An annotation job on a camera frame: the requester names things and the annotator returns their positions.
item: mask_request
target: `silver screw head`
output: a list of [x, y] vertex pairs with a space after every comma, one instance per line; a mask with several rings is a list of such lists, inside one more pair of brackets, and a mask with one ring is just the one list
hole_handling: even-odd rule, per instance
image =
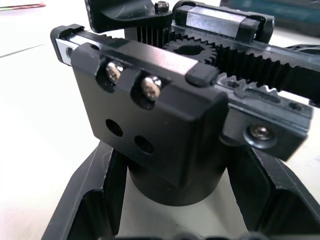
[[166, 1], [157, 1], [154, 4], [154, 10], [156, 13], [167, 13], [169, 11], [169, 3]]
[[119, 78], [121, 77], [121, 73], [124, 70], [124, 66], [117, 61], [111, 61], [106, 65], [106, 73], [111, 82], [114, 84], [117, 83]]
[[250, 127], [250, 133], [253, 137], [262, 141], [270, 140], [275, 136], [271, 129], [263, 125], [252, 125]]
[[147, 99], [155, 101], [161, 93], [162, 82], [157, 76], [147, 76], [141, 82], [143, 94]]

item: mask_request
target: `mounting hole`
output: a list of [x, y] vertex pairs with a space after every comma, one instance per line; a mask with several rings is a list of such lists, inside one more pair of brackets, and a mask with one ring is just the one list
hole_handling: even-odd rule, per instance
[[71, 61], [71, 55], [72, 55], [73, 51], [74, 50], [71, 47], [67, 47], [65, 49], [65, 54], [66, 54], [67, 58], [69, 59], [69, 61]]
[[203, 50], [205, 49], [200, 45], [184, 45], [174, 50], [174, 52], [179, 55], [195, 56], [200, 54]]
[[277, 143], [274, 131], [261, 124], [249, 126], [243, 132], [243, 137], [248, 144], [257, 149], [269, 149]]
[[293, 110], [297, 110], [297, 111], [302, 110], [302, 107], [298, 103], [295, 103], [295, 102], [290, 102], [289, 107], [292, 108]]
[[145, 154], [151, 155], [155, 152], [154, 146], [143, 136], [136, 136], [134, 138], [134, 142], [138, 146], [138, 148]]
[[233, 89], [236, 89], [238, 88], [240, 85], [239, 83], [235, 82], [235, 81], [228, 81], [227, 82], [227, 85], [230, 87], [230, 88], [233, 88]]
[[118, 137], [122, 137], [124, 132], [122, 131], [121, 127], [115, 122], [112, 121], [111, 119], [107, 119], [105, 121], [106, 127], [112, 132], [114, 135]]
[[91, 48], [94, 50], [100, 50], [96, 45], [91, 45]]

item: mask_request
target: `pinion gear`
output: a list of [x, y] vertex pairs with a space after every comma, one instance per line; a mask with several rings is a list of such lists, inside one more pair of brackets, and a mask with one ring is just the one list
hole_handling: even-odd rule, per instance
[[173, 40], [164, 45], [163, 49], [198, 60], [204, 64], [214, 65], [217, 59], [216, 49], [207, 42], [201, 42], [200, 39], [185, 38]]

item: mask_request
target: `black cylindrical base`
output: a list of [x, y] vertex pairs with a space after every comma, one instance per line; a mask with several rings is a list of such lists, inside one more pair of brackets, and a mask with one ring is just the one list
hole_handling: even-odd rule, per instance
[[176, 187], [158, 173], [130, 161], [130, 176], [135, 186], [151, 200], [168, 206], [195, 204], [208, 197], [217, 187], [226, 169], [229, 147], [220, 145], [213, 158], [200, 161], [183, 187]]

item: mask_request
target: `black plastic bracket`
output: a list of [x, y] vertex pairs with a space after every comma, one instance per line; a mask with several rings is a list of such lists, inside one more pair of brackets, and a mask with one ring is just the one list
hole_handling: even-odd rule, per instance
[[320, 205], [279, 159], [238, 148], [228, 166], [230, 183], [249, 231], [320, 235]]
[[104, 240], [119, 232], [127, 158], [100, 142], [72, 175], [43, 240]]
[[132, 27], [170, 27], [172, 12], [155, 11], [151, 0], [86, 0], [89, 23], [96, 33]]

